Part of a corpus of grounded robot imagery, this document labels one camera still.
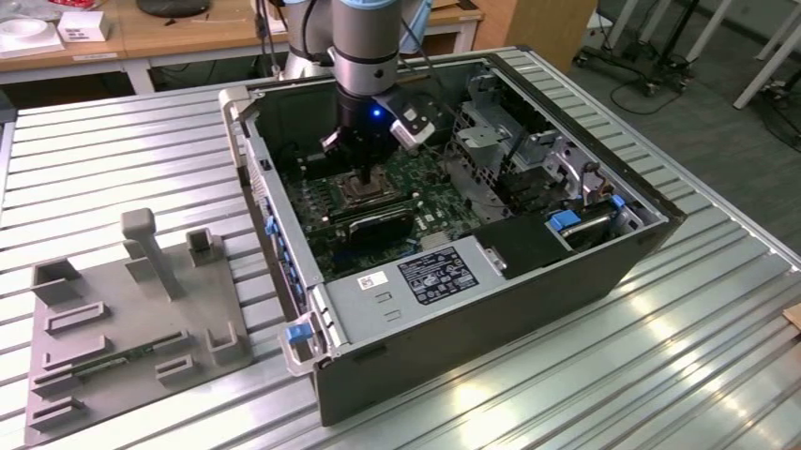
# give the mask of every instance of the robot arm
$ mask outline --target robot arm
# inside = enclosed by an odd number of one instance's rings
[[[419,50],[433,0],[284,1],[290,23],[284,77],[319,74],[333,63],[338,126],[323,147],[346,160],[367,184],[373,165],[398,143],[413,149],[434,132],[426,108],[397,85],[398,54]]]

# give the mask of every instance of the cardboard box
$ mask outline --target cardboard box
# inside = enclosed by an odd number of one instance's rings
[[[66,42],[102,42],[110,37],[111,24],[103,11],[62,14],[59,34]]]
[[[434,9],[446,8],[459,3],[459,0],[434,0]]]

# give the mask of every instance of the white sticker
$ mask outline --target white sticker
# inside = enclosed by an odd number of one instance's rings
[[[389,282],[387,275],[383,272],[375,272],[374,274],[359,278],[359,287],[362,288],[362,291],[366,291],[375,286],[381,286],[386,282]]]
[[[95,59],[112,59],[116,58],[116,53],[96,53],[96,54],[82,54],[72,57],[72,61],[94,61]]]

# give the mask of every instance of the barcode label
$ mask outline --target barcode label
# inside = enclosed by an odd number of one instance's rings
[[[95,59],[112,59],[116,57],[116,53],[82,54],[80,56],[74,56],[72,61],[92,61]]]

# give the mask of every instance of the white box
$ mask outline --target white box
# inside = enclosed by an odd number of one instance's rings
[[[52,23],[48,23],[48,29],[35,37],[0,37],[1,59],[59,52],[62,50],[64,50],[64,46],[62,45],[62,39]]]
[[[100,42],[110,36],[111,24],[103,11],[76,11],[62,14],[59,34],[66,42]]]

